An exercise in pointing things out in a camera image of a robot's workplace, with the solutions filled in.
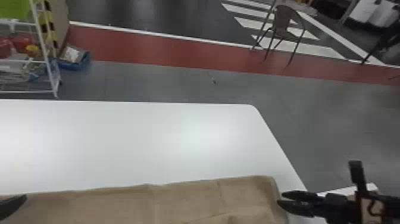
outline brown fabric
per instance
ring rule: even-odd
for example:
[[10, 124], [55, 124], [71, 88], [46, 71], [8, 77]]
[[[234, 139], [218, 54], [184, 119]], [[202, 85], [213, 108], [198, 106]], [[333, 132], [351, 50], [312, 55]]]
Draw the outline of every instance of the brown fabric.
[[2, 224], [287, 224], [278, 198], [265, 176], [30, 194]]

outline yellow and black tape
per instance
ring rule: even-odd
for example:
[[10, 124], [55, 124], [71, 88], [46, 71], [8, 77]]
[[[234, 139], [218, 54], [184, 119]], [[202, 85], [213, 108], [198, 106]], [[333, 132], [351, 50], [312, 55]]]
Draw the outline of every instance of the yellow and black tape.
[[[54, 28], [54, 23], [53, 23], [53, 15], [51, 12], [51, 6], [48, 0], [44, 0], [45, 4], [45, 11], [41, 12], [39, 15], [39, 23], [42, 28], [42, 33], [45, 37], [46, 40], [50, 38], [53, 41], [53, 46], [55, 49], [58, 49], [58, 42], [57, 42], [57, 36], [55, 35], [55, 28]], [[50, 32], [47, 30], [47, 25], [46, 25], [46, 19], [49, 21], [49, 27], [50, 27]]]

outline blue basket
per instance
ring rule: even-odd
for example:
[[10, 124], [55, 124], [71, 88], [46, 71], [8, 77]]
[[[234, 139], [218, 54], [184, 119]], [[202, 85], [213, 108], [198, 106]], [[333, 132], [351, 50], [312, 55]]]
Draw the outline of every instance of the blue basket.
[[86, 51], [79, 63], [71, 63], [67, 61], [58, 61], [58, 66], [62, 69], [78, 71], [81, 70], [90, 61], [90, 52]]

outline black object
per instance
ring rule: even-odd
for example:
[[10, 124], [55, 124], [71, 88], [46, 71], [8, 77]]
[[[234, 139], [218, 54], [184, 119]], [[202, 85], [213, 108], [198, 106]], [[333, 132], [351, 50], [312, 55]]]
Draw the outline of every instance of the black object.
[[0, 221], [14, 214], [25, 203], [26, 200], [26, 195], [19, 195], [0, 201]]
[[[290, 23], [291, 19], [297, 21], [301, 25], [302, 32], [301, 32], [300, 36], [296, 36], [288, 31], [288, 27], [289, 27], [289, 23]], [[278, 5], [276, 7], [275, 19], [274, 19], [272, 27], [268, 28], [264, 32], [264, 34], [261, 36], [261, 38], [258, 42], [261, 42], [261, 40], [265, 37], [265, 35], [269, 31], [272, 31], [273, 33], [272, 33], [272, 38], [270, 40], [270, 44], [268, 45], [268, 49], [265, 52], [264, 61], [265, 61], [265, 59], [267, 59], [268, 53], [271, 50], [271, 46], [272, 46], [272, 42], [274, 41], [274, 38], [277, 37], [277, 38], [280, 38], [280, 40], [275, 45], [274, 49], [283, 40], [296, 43], [295, 49], [293, 50], [292, 55], [290, 56], [289, 62], [287, 63], [287, 65], [289, 65], [292, 62], [293, 57], [296, 54], [297, 47], [299, 46], [300, 41], [303, 38], [303, 35], [305, 33], [305, 24], [304, 24], [303, 18], [299, 15], [299, 13], [297, 11], [295, 11], [291, 7], [288, 7], [286, 5]]]
[[[282, 196], [293, 201], [278, 200], [277, 203], [289, 213], [305, 217], [323, 217], [329, 224], [362, 224], [364, 222], [361, 200], [368, 199], [371, 200], [367, 206], [370, 216], [380, 216], [384, 220], [400, 219], [400, 198], [368, 191], [361, 161], [350, 161], [349, 169], [351, 181], [357, 186], [355, 201], [350, 201], [340, 194], [328, 193], [325, 197], [320, 197], [306, 191], [289, 191], [284, 192]], [[372, 211], [376, 201], [383, 204], [380, 213]]]
[[364, 64], [368, 58], [376, 51], [381, 49], [389, 49], [392, 46], [400, 43], [400, 18], [396, 19], [384, 32], [384, 34], [377, 41], [368, 55], [362, 59], [361, 64]]

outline metal shelf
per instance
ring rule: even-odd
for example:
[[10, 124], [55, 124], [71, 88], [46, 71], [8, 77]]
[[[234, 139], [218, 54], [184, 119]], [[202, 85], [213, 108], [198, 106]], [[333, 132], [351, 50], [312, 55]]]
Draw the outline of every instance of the metal shelf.
[[[41, 50], [41, 56], [43, 58], [31, 58], [27, 54], [19, 54], [15, 51], [9, 58], [0, 59], [0, 76], [2, 76], [2, 82], [0, 82], [0, 94], [5, 93], [52, 93], [54, 97], [58, 97], [58, 87], [61, 81], [60, 69], [56, 60], [51, 60], [49, 54], [56, 58], [55, 48], [52, 41], [49, 42], [43, 37], [42, 24], [39, 22], [38, 14], [43, 13], [45, 20], [44, 25], [47, 30], [50, 30], [49, 15], [45, 13], [45, 4], [43, 1], [39, 1], [37, 4], [34, 0], [29, 0], [31, 9], [31, 19], [34, 23], [30, 23], [30, 20], [20, 21], [16, 19], [0, 19], [0, 24], [6, 24], [12, 29], [13, 25], [22, 25], [29, 27], [28, 31], [31, 35], [34, 34], [32, 27], [35, 29], [35, 36], [38, 37], [39, 49]], [[43, 67], [43, 71], [34, 71], [29, 73], [29, 67], [33, 66], [32, 63], [39, 63]], [[30, 80], [32, 75], [38, 75], [35, 80]]]
[[23, 25], [23, 26], [36, 26], [34, 23], [26, 23], [26, 22], [20, 22], [20, 21], [6, 21], [8, 19], [3, 19], [0, 18], [0, 24], [4, 25]]

